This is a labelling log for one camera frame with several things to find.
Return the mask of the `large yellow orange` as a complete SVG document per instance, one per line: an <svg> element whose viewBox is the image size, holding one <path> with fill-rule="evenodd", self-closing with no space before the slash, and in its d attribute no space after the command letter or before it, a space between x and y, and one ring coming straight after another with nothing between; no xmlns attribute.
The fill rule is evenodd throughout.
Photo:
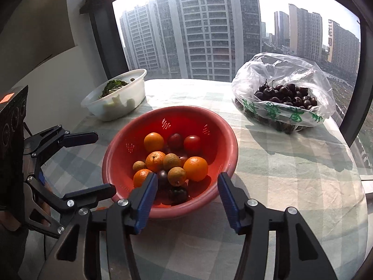
<svg viewBox="0 0 373 280"><path fill-rule="evenodd" d="M183 169L189 180L199 182L207 176L209 166L204 158L195 156L185 161Z"/></svg>

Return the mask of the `red plastic colander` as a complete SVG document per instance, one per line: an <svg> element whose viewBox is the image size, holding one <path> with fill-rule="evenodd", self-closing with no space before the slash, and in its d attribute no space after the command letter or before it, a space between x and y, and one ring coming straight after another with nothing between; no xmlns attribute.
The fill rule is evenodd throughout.
<svg viewBox="0 0 373 280"><path fill-rule="evenodd" d="M102 181L116 187L113 201L129 197L134 189L133 163L148 156L144 138L158 133L165 140L178 133L183 138L196 135L202 141L202 157L209 165L207 177L187 186L188 201L171 205L166 192L159 192L150 211L151 219L174 219L191 214L219 194L218 176L232 176L238 162L238 142L233 129L220 115L196 106L155 109L124 125L109 144L102 163Z"/></svg>

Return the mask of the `brown longan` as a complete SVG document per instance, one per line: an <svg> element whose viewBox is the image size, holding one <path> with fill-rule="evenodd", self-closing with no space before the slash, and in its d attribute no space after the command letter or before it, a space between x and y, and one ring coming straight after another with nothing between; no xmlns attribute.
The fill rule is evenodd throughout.
<svg viewBox="0 0 373 280"><path fill-rule="evenodd" d="M133 163L132 169L136 173L139 170L146 169L146 165L143 161L136 161Z"/></svg>

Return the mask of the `small mandarin orange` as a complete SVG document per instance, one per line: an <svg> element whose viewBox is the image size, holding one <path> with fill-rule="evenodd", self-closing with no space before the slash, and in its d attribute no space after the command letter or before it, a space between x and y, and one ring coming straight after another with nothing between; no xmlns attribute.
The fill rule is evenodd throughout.
<svg viewBox="0 0 373 280"><path fill-rule="evenodd" d="M152 174L149 169L140 169L133 176L133 186L134 188L139 188L142 186L143 182L146 180L147 176Z"/></svg>

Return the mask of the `brown longan fruit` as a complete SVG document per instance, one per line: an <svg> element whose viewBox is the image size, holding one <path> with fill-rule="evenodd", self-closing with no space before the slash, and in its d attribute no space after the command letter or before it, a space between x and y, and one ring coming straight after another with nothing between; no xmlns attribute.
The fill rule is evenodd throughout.
<svg viewBox="0 0 373 280"><path fill-rule="evenodd" d="M169 171L172 168L181 167L181 166L182 166L181 159L176 154L169 153L165 155L163 159L163 168L165 171Z"/></svg>

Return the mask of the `checkered tablecloth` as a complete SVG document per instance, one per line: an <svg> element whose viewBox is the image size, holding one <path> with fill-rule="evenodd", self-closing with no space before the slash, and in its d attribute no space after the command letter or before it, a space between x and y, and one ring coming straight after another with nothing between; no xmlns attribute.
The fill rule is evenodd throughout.
<svg viewBox="0 0 373 280"><path fill-rule="evenodd" d="M115 134L153 109L196 105L224 118L235 132L239 158L233 182L266 207L297 208L320 241L339 279L351 279L365 259L365 192L337 124L285 134L247 119L232 102L228 82L149 80L133 113L103 123L89 116L77 132L95 131L93 145L62 149L44 167L58 195L101 184L104 153ZM142 279L233 279L244 238L230 228L220 199L183 218L149 221L132 239Z"/></svg>

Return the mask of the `small red tomato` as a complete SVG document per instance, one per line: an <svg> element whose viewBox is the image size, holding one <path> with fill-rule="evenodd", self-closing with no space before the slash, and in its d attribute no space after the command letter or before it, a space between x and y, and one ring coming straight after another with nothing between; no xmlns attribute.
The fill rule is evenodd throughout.
<svg viewBox="0 0 373 280"><path fill-rule="evenodd" d="M183 137L178 133L174 133L168 138L167 145L172 152L181 151L183 149Z"/></svg>

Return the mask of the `dark purple plum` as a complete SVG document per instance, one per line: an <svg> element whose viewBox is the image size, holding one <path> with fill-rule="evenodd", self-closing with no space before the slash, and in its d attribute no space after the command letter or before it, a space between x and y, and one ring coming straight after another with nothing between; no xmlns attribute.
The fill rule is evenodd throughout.
<svg viewBox="0 0 373 280"><path fill-rule="evenodd" d="M188 200L189 194L185 187L174 186L169 190L168 195L171 205L179 205Z"/></svg>

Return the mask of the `plastic bag of cherries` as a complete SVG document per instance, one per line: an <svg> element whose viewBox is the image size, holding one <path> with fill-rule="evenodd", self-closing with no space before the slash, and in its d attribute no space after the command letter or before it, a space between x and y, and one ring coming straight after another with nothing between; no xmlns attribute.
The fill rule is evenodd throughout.
<svg viewBox="0 0 373 280"><path fill-rule="evenodd" d="M237 71L232 91L242 113L285 133L318 126L336 111L326 74L295 56L256 54Z"/></svg>

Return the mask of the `white plastic bowl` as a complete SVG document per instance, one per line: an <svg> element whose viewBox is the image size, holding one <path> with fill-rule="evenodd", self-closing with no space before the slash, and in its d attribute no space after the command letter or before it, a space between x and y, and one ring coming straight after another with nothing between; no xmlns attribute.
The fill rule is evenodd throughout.
<svg viewBox="0 0 373 280"><path fill-rule="evenodd" d="M133 111L145 99L146 69L128 71L91 91L81 106L101 121L112 121Z"/></svg>

